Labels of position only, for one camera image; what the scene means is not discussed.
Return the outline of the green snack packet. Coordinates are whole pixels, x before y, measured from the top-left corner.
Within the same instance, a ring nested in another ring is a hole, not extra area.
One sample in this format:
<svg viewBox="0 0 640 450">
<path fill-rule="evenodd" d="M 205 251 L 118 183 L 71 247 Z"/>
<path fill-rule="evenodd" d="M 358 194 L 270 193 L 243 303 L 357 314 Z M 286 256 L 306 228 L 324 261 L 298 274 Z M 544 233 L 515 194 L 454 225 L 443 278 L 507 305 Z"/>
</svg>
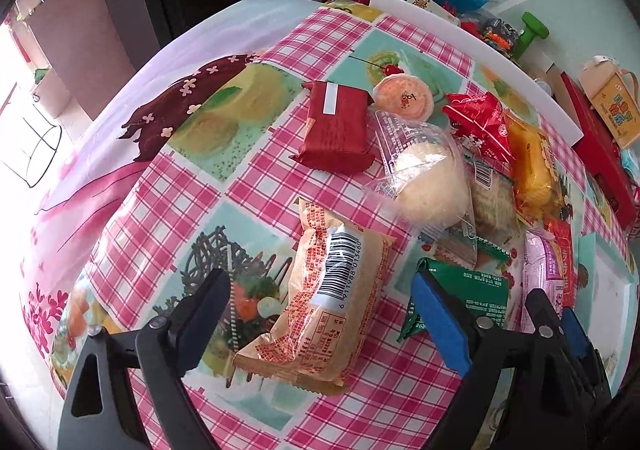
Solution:
<svg viewBox="0 0 640 450">
<path fill-rule="evenodd" d="M 506 326 L 506 305 L 509 298 L 509 286 L 504 277 L 450 266 L 427 257 L 420 258 L 409 272 L 406 283 L 420 270 L 428 269 L 435 280 L 450 295 L 460 299 L 474 317 L 486 315 L 498 326 Z"/>
</svg>

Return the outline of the pink purple snack packet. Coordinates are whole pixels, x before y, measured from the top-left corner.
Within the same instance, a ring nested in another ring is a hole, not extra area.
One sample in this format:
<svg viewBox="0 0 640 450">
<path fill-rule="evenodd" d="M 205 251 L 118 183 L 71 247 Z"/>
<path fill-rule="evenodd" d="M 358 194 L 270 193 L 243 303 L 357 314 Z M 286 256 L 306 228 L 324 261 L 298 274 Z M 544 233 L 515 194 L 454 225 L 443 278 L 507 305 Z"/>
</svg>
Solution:
<svg viewBox="0 0 640 450">
<path fill-rule="evenodd" d="M 523 265 L 523 306 L 521 331 L 534 332 L 534 323 L 526 309 L 526 297 L 534 288 L 541 288 L 548 296 L 557 315 L 562 314 L 564 280 L 558 262 L 558 250 L 554 242 L 537 232 L 525 233 Z"/>
</svg>

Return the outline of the round biscuit clear packet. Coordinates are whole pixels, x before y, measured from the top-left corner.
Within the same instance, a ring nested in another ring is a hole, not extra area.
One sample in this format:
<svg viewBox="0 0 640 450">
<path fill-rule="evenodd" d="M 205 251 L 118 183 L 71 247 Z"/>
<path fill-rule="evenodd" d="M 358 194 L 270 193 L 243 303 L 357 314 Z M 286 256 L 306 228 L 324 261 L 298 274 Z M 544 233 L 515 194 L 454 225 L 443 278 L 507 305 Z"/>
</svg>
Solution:
<svg viewBox="0 0 640 450">
<path fill-rule="evenodd" d="M 474 156 L 464 156 L 469 173 L 476 232 L 505 247 L 518 232 L 513 183 L 496 168 Z"/>
</svg>

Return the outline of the red gold packet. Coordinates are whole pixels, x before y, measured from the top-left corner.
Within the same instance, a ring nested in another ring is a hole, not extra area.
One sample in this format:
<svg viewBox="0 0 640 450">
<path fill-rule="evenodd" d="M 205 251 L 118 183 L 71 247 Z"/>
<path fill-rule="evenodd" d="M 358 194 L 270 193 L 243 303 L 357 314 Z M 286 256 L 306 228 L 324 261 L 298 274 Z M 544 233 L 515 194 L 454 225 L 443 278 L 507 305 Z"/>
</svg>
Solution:
<svg viewBox="0 0 640 450">
<path fill-rule="evenodd" d="M 577 293 L 577 275 L 574 268 L 574 251 L 572 230 L 564 220 L 548 216 L 544 219 L 544 229 L 553 235 L 554 243 L 559 248 L 558 262 L 560 276 L 563 280 L 563 305 L 573 308 Z"/>
</svg>

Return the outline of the orange barcode bread packet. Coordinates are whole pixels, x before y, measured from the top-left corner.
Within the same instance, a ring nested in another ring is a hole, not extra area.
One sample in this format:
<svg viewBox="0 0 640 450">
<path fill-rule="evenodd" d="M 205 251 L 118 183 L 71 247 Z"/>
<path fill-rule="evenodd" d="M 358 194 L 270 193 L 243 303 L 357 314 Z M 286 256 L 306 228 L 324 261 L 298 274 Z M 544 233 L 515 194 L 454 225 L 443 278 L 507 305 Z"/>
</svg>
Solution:
<svg viewBox="0 0 640 450">
<path fill-rule="evenodd" d="M 288 304 L 269 332 L 234 356 L 243 371 L 324 396 L 348 390 L 395 239 L 297 201 L 303 228 Z"/>
</svg>

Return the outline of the yellow cake snack packet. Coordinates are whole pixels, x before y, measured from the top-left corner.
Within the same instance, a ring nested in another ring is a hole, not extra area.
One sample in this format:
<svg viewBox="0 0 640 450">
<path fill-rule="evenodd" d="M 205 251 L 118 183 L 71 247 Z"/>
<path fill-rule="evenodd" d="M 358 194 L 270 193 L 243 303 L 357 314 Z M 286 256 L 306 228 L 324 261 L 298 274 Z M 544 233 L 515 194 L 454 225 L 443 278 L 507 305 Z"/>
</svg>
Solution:
<svg viewBox="0 0 640 450">
<path fill-rule="evenodd" d="M 556 216 L 562 206 L 561 184 L 548 136 L 511 113 L 504 114 L 508 130 L 516 212 L 529 225 Z"/>
</svg>

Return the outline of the clear bag round bun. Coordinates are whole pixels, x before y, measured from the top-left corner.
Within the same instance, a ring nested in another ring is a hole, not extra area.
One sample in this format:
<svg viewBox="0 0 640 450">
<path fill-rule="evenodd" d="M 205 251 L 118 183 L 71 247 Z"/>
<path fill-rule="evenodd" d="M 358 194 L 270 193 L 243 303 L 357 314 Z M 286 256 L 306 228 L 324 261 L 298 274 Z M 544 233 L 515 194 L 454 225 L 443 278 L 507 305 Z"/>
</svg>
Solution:
<svg viewBox="0 0 640 450">
<path fill-rule="evenodd" d="M 446 130 L 384 110 L 370 114 L 382 176 L 368 191 L 437 259 L 473 269 L 477 234 L 464 155 Z"/>
</svg>

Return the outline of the shiny red crinkled packet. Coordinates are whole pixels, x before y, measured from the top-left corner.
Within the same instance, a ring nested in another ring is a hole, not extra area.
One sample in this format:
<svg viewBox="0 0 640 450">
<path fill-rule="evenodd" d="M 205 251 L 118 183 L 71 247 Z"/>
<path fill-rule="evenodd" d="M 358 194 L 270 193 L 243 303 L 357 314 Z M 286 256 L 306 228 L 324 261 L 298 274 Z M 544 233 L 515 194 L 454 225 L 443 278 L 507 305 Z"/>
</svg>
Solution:
<svg viewBox="0 0 640 450">
<path fill-rule="evenodd" d="M 446 98 L 442 111 L 449 119 L 452 135 L 464 147 L 500 163 L 514 161 L 502 105 L 495 95 L 447 93 Z"/>
</svg>

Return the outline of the dark red block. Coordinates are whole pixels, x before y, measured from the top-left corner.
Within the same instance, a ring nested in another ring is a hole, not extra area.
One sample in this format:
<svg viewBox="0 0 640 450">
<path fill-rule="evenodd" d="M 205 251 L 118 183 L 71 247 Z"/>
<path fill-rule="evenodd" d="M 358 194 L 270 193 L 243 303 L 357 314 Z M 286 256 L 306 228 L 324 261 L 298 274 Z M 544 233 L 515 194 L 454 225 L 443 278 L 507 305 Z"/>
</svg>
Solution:
<svg viewBox="0 0 640 450">
<path fill-rule="evenodd" d="M 304 141 L 293 161 L 303 166 L 352 176 L 363 173 L 375 155 L 367 132 L 370 94 L 331 81 L 307 81 L 309 91 Z"/>
</svg>

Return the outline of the orange lid jelly cup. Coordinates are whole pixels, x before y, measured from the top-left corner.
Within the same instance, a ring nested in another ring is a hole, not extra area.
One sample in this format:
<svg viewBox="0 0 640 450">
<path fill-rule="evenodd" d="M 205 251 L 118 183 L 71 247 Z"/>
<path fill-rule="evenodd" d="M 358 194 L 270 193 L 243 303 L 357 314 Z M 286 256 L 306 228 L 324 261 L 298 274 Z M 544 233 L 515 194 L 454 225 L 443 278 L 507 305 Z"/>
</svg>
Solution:
<svg viewBox="0 0 640 450">
<path fill-rule="evenodd" d="M 427 121 L 434 112 L 431 89 L 419 77 L 408 74 L 386 76 L 374 88 L 375 107 L 409 121 Z"/>
</svg>

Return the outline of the large red gift box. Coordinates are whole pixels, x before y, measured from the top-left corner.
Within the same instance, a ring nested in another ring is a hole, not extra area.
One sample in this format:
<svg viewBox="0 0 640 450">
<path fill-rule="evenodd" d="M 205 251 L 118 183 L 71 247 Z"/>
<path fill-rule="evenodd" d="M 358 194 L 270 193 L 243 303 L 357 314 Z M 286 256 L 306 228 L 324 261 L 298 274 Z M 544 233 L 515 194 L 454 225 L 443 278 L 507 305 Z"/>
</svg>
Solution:
<svg viewBox="0 0 640 450">
<path fill-rule="evenodd" d="M 628 231 L 636 219 L 636 207 L 630 180 L 620 163 L 620 149 L 582 88 L 565 72 L 561 79 L 582 129 L 582 139 L 573 149 L 599 185 L 620 227 Z"/>
</svg>

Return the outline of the checkered picture tablecloth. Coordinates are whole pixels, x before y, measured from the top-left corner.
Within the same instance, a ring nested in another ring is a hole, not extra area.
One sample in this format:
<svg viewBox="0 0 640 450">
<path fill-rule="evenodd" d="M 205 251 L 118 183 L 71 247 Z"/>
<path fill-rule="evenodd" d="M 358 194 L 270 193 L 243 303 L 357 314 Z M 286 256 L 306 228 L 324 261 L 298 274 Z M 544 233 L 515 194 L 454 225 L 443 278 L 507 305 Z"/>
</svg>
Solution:
<svg viewBox="0 0 640 450">
<path fill-rule="evenodd" d="M 378 29 L 349 1 L 245 0 L 160 50 L 86 131 L 36 214 L 21 264 L 23 315 L 55 390 L 64 394 L 88 326 L 136 327 L 169 309 L 202 272 L 230 263 L 253 296 L 284 286 L 300 236 L 296 199 L 395 239 L 385 295 L 352 390 L 326 398 L 235 372 L 213 344 L 189 389 L 226 449 L 415 449 L 454 396 L 457 378 L 434 345 L 400 342 L 409 270 L 427 244 L 364 187 L 382 173 L 315 173 L 302 144 L 302 84 L 371 90 L 386 65 L 449 92 L 489 92 Z M 628 241 L 572 145 L 547 125 L 574 240 L 599 234 L 634 266 Z"/>
</svg>

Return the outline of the yellow wooden sign box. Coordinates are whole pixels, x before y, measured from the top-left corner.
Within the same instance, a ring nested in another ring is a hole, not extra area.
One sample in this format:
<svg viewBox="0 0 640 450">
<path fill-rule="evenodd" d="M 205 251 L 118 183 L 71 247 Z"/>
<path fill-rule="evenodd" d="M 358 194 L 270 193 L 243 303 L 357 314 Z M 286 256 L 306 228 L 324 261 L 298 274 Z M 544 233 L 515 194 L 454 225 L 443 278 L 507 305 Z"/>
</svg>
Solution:
<svg viewBox="0 0 640 450">
<path fill-rule="evenodd" d="M 578 76 L 591 105 L 621 149 L 639 139 L 639 80 L 614 58 L 595 55 Z"/>
</svg>

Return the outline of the toy pile in box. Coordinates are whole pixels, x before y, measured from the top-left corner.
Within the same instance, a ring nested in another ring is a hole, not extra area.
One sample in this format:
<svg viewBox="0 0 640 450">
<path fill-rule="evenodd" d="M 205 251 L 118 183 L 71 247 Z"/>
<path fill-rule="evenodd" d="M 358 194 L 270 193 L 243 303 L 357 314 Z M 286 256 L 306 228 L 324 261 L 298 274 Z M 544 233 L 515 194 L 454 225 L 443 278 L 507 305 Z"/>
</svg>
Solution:
<svg viewBox="0 0 640 450">
<path fill-rule="evenodd" d="M 469 13 L 460 17 L 460 27 L 507 58 L 513 58 L 520 32 L 505 20 Z"/>
</svg>

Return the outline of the green dumbbell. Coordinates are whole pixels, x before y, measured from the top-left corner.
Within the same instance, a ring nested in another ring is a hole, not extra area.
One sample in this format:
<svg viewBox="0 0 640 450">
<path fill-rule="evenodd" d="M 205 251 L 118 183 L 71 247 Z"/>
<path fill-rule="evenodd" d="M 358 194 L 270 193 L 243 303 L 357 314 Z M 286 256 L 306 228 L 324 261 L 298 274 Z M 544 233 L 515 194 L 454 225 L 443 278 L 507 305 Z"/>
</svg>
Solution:
<svg viewBox="0 0 640 450">
<path fill-rule="evenodd" d="M 547 26 L 530 12 L 524 12 L 521 20 L 524 28 L 518 36 L 518 43 L 512 53 L 514 60 L 519 60 L 536 38 L 545 40 L 549 36 Z"/>
</svg>

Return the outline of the yellow card game box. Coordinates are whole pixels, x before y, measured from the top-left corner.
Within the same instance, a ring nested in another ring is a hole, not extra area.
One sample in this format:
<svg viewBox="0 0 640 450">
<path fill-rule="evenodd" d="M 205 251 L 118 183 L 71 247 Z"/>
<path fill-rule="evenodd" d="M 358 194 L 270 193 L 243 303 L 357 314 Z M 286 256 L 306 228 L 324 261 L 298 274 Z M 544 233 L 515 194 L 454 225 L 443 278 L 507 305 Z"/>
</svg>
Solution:
<svg viewBox="0 0 640 450">
<path fill-rule="evenodd" d="M 442 18 L 443 20 L 446 20 L 452 25 L 460 25 L 460 20 L 457 17 L 452 15 L 449 11 L 447 11 L 445 8 L 443 8 L 433 0 L 407 0 L 407 2 L 409 4 L 412 4 L 413 6 L 424 9 L 424 11 L 430 12 L 431 14 L 434 14 Z"/>
</svg>

